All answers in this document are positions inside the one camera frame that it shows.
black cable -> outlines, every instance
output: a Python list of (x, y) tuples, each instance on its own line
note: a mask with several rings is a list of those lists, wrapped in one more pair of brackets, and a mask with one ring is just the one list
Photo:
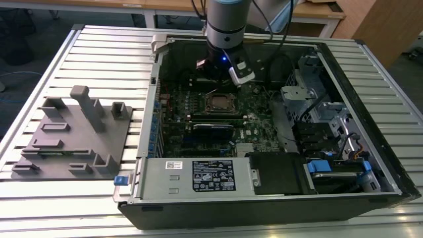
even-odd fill
[(336, 160), (342, 160), (342, 159), (343, 159), (345, 147), (346, 147), (346, 145), (347, 145), (347, 142), (349, 142), (350, 137), (354, 136), (354, 135), (357, 135), (357, 133), (355, 133), (355, 132), (351, 132), (351, 133), (346, 136), (345, 141), (343, 141), (343, 144), (342, 144), (342, 146), (339, 147), (339, 152), (338, 152)]
[(194, 11), (196, 12), (198, 17), (199, 17), (202, 20), (204, 20), (204, 16), (202, 16), (202, 14), (199, 13), (199, 10), (198, 10), (198, 7), (196, 7), (196, 4), (195, 4), (194, 0), (191, 0), (191, 5), (192, 5)]
[(284, 41), (286, 41), (286, 37), (288, 35), (288, 32), (290, 32), (290, 26), (291, 26), (291, 21), (292, 21), (292, 14), (294, 14), (294, 0), (291, 0), (291, 9), (290, 9), (290, 18), (288, 18), (288, 23), (286, 25), (286, 29), (284, 29), (284, 33), (283, 33), (283, 39), (279, 43), (279, 46), (278, 46), (278, 49), (275, 50), (274, 52), (274, 55), (278, 53), (278, 51), (280, 50), (283, 44), (284, 44)]
[(288, 35), (291, 21), (292, 21), (292, 13), (294, 13), (294, 0), (291, 0), (290, 18), (288, 18), (288, 23), (287, 23), (286, 28), (284, 28), (282, 41), (280, 41), (280, 43), (278, 45), (276, 50), (274, 51), (271, 56), (264, 61), (264, 82), (266, 82), (266, 85), (268, 85), (270, 82), (271, 82), (271, 67), (272, 67), (272, 64), (275, 62), (275, 59), (279, 57), (280, 48), (282, 48), (282, 46), (283, 46), (283, 44), (286, 42), (286, 37)]
[(328, 95), (327, 92), (324, 92), (324, 94), (322, 94), (318, 99), (312, 102), (312, 104), (310, 105), (310, 107), (306, 109), (306, 111), (303, 112), (302, 116), (299, 117), (299, 121), (303, 121), (304, 116), (307, 115), (307, 113), (310, 113), (310, 111), (315, 108), (315, 106), (322, 102), (322, 100), (324, 99), (324, 97)]
[(206, 14), (206, 3), (207, 3), (207, 0), (200, 0), (200, 3), (202, 3), (202, 9), (203, 9), (203, 16), (204, 16), (204, 18), (207, 18), (207, 14)]
[(260, 12), (260, 14), (262, 14), (262, 16), (263, 16), (263, 18), (266, 20), (267, 27), (270, 28), (270, 31), (271, 31), (271, 38), (268, 39), (271, 41), (274, 39), (274, 31), (272, 31), (272, 27), (271, 27), (270, 21), (268, 21), (268, 19), (267, 19), (267, 17), (266, 17), (266, 15), (264, 15), (264, 13), (263, 13), (263, 11), (262, 11), (262, 9), (260, 9), (260, 7), (259, 7), (259, 5), (258, 5), (255, 0), (252, 0), (252, 4), (254, 4), (254, 6), (256, 6), (256, 9)]

blue connector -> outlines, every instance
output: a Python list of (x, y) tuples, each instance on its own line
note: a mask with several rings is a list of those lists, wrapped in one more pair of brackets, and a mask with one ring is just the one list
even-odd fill
[(366, 171), (371, 170), (371, 165), (370, 165), (370, 162), (367, 160), (363, 161), (363, 166), (365, 166)]
[(115, 176), (114, 185), (115, 186), (128, 186), (130, 177), (128, 176)]
[(155, 142), (155, 141), (156, 141), (156, 135), (155, 135), (155, 134), (151, 134), (151, 135), (150, 135), (150, 141), (151, 141), (151, 142)]
[(314, 160), (307, 164), (311, 173), (331, 172), (330, 162), (327, 160)]
[(152, 143), (148, 144), (148, 151), (154, 151), (154, 144)]

aluminum extrusion table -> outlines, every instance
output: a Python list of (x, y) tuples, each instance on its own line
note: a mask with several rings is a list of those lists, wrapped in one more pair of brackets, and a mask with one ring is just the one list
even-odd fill
[[(103, 105), (124, 101), (135, 108), (120, 170), (132, 170), (154, 61), (151, 39), (172, 31), (104, 26), (72, 30), (0, 144), (0, 237), (367, 237), (417, 238), (423, 234), (423, 198), (393, 209), (374, 210), (345, 222), (202, 230), (140, 231), (114, 203), (112, 181), (11, 181), (11, 169), (44, 113), (44, 97), (66, 97), (87, 85)], [(267, 38), (267, 35), (247, 35)], [(423, 117), (366, 45), (354, 40), (288, 37), (324, 42), (350, 78), (374, 120), (423, 193)], [(120, 190), (128, 195), (130, 188)]]

blue latch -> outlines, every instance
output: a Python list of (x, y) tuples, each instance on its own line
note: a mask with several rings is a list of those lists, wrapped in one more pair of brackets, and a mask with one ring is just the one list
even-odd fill
[(363, 166), (365, 166), (365, 170), (370, 171), (371, 170), (371, 164), (367, 160), (363, 161)]
[(331, 172), (330, 162), (327, 160), (314, 160), (307, 164), (311, 173)]
[(115, 176), (114, 184), (115, 186), (128, 186), (128, 181), (128, 176)]

warning label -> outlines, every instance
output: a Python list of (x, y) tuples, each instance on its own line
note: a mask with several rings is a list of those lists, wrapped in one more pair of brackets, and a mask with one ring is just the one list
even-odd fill
[(192, 161), (192, 189), (195, 192), (235, 191), (232, 161)]

